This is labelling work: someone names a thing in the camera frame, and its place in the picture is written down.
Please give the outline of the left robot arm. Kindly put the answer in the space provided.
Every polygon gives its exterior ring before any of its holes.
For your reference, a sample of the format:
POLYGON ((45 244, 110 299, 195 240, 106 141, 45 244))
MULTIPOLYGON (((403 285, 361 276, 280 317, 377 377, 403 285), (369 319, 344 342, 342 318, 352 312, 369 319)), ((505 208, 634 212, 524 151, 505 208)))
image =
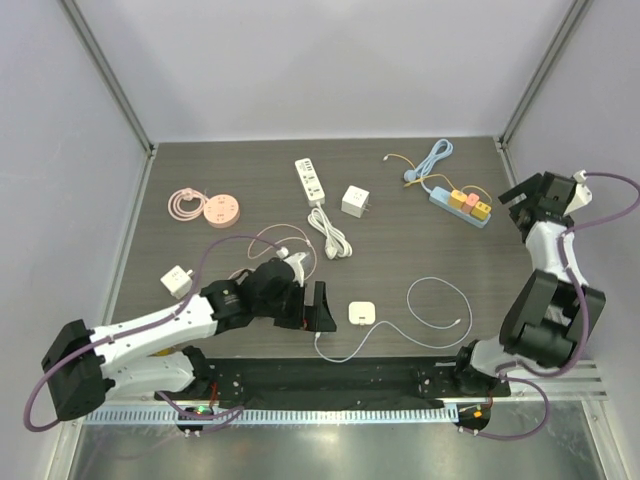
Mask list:
POLYGON ((302 257, 296 254, 214 281, 178 305, 128 322, 95 329, 82 320, 66 324, 42 360, 57 419, 78 419, 119 395, 205 397, 214 374, 191 341, 244 328, 256 318, 284 329, 336 331, 325 283, 315 283, 311 305, 305 293, 302 257))

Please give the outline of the round pink power socket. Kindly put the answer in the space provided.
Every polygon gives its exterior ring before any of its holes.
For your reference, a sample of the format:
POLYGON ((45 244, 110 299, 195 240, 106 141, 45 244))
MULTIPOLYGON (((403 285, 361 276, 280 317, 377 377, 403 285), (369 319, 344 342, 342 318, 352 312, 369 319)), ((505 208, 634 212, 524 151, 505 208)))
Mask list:
POLYGON ((213 228, 226 229, 236 224, 240 218, 238 200, 229 194, 218 194, 209 198, 203 207, 203 216, 213 228))

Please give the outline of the white cube plug adapter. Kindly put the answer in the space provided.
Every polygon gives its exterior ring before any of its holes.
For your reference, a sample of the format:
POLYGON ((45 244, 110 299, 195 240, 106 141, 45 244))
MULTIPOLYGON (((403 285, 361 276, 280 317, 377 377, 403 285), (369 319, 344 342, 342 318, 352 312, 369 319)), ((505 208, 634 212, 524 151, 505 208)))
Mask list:
POLYGON ((180 300, 191 290, 193 275, 192 269, 184 270, 181 266, 176 265, 160 278, 160 282, 173 298, 180 300))

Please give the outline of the yellow plug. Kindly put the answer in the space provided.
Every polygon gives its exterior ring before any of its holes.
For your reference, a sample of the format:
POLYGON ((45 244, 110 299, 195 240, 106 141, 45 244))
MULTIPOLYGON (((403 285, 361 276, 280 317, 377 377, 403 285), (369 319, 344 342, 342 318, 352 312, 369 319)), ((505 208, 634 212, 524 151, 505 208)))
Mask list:
POLYGON ((448 205, 457 210, 461 210, 466 194, 459 190, 452 190, 448 199, 448 205))

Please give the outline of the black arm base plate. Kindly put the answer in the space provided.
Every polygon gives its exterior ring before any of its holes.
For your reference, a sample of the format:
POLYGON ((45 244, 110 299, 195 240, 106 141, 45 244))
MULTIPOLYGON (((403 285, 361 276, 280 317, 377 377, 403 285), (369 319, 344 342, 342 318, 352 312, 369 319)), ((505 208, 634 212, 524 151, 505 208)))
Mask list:
POLYGON ((302 409, 324 400, 353 404, 358 393, 419 399, 511 394, 500 382, 468 390, 454 378, 454 367, 447 357, 370 357, 340 364, 321 358, 211 359, 203 384, 166 394, 174 401, 214 396, 225 405, 289 402, 302 409))

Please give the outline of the white wall adapter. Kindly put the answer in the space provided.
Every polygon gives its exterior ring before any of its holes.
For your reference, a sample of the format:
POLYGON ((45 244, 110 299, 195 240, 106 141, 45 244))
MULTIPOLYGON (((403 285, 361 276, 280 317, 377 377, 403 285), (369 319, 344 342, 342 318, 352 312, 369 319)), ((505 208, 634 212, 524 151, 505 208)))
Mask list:
POLYGON ((348 320, 354 326, 370 326, 376 321, 376 307, 370 301, 353 301, 348 306, 348 320))

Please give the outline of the blue power strip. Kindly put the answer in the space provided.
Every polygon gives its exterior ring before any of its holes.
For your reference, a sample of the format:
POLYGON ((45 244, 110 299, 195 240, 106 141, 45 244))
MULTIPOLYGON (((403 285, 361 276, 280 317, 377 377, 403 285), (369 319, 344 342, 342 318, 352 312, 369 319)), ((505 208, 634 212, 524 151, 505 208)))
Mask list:
POLYGON ((458 190, 435 187, 429 194, 429 200, 477 228, 484 228, 492 217, 491 207, 480 201, 476 194, 467 195, 458 190))

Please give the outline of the white cube socket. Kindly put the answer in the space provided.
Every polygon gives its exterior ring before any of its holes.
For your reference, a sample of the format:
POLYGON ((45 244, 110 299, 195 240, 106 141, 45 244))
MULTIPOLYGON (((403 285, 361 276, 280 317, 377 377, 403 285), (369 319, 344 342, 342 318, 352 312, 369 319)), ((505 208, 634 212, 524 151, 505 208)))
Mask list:
POLYGON ((349 185, 341 200, 341 211, 355 218, 361 218, 369 205, 370 192, 355 185, 349 185))

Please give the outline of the white power strip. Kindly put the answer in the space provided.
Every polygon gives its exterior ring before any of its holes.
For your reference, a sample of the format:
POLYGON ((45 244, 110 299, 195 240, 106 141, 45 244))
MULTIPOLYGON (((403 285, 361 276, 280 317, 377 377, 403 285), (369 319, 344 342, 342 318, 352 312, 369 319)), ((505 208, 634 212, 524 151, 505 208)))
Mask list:
POLYGON ((294 166, 309 206, 314 208, 323 205, 326 196, 312 160, 299 159, 294 162, 294 166))

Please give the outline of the yellow cube plug adapter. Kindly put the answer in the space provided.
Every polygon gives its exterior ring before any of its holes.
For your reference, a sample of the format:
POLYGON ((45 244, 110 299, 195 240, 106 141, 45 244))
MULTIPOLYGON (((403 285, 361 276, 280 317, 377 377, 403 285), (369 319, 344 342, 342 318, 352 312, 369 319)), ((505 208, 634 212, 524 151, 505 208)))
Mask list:
POLYGON ((157 352, 153 353, 152 356, 163 357, 163 356, 171 355, 174 352, 175 352, 174 348, 166 348, 166 349, 162 349, 160 351, 157 351, 157 352))

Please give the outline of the pink plug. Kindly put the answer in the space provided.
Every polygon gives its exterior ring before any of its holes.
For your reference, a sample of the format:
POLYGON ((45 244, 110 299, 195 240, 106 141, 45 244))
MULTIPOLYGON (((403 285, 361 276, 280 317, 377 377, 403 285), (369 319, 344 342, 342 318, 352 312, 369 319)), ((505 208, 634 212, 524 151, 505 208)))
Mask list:
POLYGON ((461 206, 461 211, 466 214, 471 214, 473 208, 479 201, 479 196, 475 193, 469 193, 466 195, 464 203, 461 206))

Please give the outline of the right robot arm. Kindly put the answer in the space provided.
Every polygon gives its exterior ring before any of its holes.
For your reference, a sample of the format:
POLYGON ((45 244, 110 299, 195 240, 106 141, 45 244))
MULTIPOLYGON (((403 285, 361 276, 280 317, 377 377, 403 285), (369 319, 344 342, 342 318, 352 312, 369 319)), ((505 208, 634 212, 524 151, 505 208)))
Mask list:
POLYGON ((484 395, 501 373, 522 367, 540 377, 570 368, 599 319, 605 294, 589 286, 573 251, 572 212, 588 205, 586 173, 537 173, 500 195, 528 250, 533 271, 505 315, 500 332, 460 349, 451 383, 484 395))

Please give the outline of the yellow usb charger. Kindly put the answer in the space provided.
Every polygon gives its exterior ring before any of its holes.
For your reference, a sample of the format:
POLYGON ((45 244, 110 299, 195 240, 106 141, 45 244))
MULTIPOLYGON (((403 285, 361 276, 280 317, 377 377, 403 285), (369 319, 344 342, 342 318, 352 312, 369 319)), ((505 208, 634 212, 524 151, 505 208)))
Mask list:
POLYGON ((492 207, 489 204, 486 204, 482 201, 478 201, 475 203, 475 205, 472 207, 471 211, 470 211, 470 215, 481 221, 484 222, 485 220, 487 220, 490 215, 491 215, 491 210, 492 207))

